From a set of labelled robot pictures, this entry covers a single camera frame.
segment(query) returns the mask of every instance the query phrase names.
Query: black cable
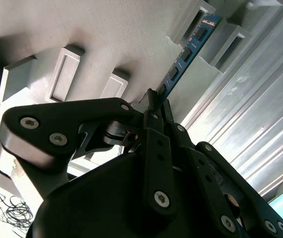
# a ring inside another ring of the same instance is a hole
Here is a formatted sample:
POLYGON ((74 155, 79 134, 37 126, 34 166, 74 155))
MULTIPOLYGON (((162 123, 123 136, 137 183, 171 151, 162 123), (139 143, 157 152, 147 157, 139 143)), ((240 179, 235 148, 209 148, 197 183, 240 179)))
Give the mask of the black cable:
POLYGON ((31 226, 30 221, 33 217, 31 210, 24 201, 20 200, 14 203, 13 198, 15 198, 15 196, 9 199, 11 205, 8 206, 7 210, 2 214, 0 220, 26 234, 31 226))
POLYGON ((17 197, 12 196, 9 199, 10 204, 7 204, 5 202, 5 196, 0 193, 0 203, 3 203, 7 207, 6 211, 3 211, 3 209, 0 207, 0 210, 2 212, 0 220, 12 225, 12 231, 19 237, 23 238, 23 236, 18 234, 18 232, 26 235, 28 229, 31 226, 33 215, 30 208, 24 201, 17 198, 19 199, 19 202, 14 202, 14 198, 17 197))

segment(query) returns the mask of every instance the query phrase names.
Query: slot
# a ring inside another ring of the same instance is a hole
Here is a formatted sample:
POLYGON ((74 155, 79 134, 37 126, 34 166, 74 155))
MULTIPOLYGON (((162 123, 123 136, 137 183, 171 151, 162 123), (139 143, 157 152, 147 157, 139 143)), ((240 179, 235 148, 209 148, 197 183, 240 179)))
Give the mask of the slot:
POLYGON ((185 48, 183 53, 181 54, 180 58, 184 61, 187 62, 188 59, 190 58, 192 54, 192 51, 189 48, 185 48))
POLYGON ((222 57, 219 59, 219 61, 216 63, 215 67, 220 70, 222 66, 225 64, 227 59, 231 56, 231 54, 235 51, 235 49, 238 47, 240 42, 242 41, 242 37, 237 36, 234 41, 231 43, 229 48, 226 49, 222 57))
POLYGON ((178 69, 176 67, 173 67, 172 70, 169 72, 169 77, 171 81, 174 81, 178 75, 178 69))
POLYGON ((193 21, 191 22, 188 30, 186 31, 186 33, 183 35, 183 37, 180 40, 180 45, 181 46, 185 46, 187 41, 190 39, 190 37, 193 35, 194 31, 196 30, 197 26, 200 24, 200 22, 203 19, 203 16, 205 15, 205 11, 203 11, 202 9, 199 10, 199 12, 197 13, 196 17, 193 19, 193 21))

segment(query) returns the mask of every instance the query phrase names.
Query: metal surface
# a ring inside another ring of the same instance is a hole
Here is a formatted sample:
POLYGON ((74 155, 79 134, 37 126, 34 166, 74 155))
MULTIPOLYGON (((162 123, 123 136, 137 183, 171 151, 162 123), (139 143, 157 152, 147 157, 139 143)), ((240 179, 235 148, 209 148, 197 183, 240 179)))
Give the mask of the metal surface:
POLYGON ((209 145, 205 145, 205 148, 209 151, 212 151, 212 148, 209 145))
POLYGON ((277 233, 276 228, 274 227, 274 225, 270 222, 270 221, 265 221, 265 226, 273 233, 277 233))
POLYGON ((20 120, 20 124, 27 129, 36 129, 39 126, 39 122, 35 118, 23 118, 20 120))
POLYGON ((68 139, 61 133, 53 133, 49 136, 50 142, 57 146, 64 146, 67 144, 68 139))
POLYGON ((100 98, 120 98, 128 85, 128 79, 126 73, 114 69, 100 98))
POLYGON ((237 64, 215 79, 182 125, 265 195, 283 181, 283 7, 256 13, 262 20, 249 22, 251 38, 237 64))
POLYGON ((249 36, 249 32, 242 27, 223 18, 200 51, 200 57, 224 73, 233 59, 241 54, 249 36))
POLYGON ((124 109, 124 110, 126 110, 126 111, 128 111, 128 110, 130 109, 130 108, 127 107, 125 104, 122 104, 121 107, 122 107, 122 109, 124 109))
POLYGON ((158 119, 159 117, 155 114, 155 113, 152 113, 151 116, 155 119, 158 119))
POLYGON ((46 95, 48 102, 64 102, 66 100, 83 55, 84 50, 76 46, 69 45, 61 49, 46 95))
POLYGON ((30 56, 3 68, 0 82, 0 102, 7 100, 28 85, 34 61, 36 59, 30 56))
POLYGON ((230 232, 232 233, 235 232, 235 225, 230 218, 223 215, 221 216, 221 221, 222 221, 222 224, 225 226, 225 228, 227 228, 230 232))
POLYGON ((180 131, 184 131, 184 128, 183 128, 181 125, 178 125, 177 128, 178 128, 178 130, 180 130, 180 131))
POLYGON ((161 207, 166 208, 166 207, 169 206, 169 198, 162 191, 156 191, 155 194, 154 194, 154 199, 155 199, 156 203, 158 203, 158 205, 161 206, 161 207))

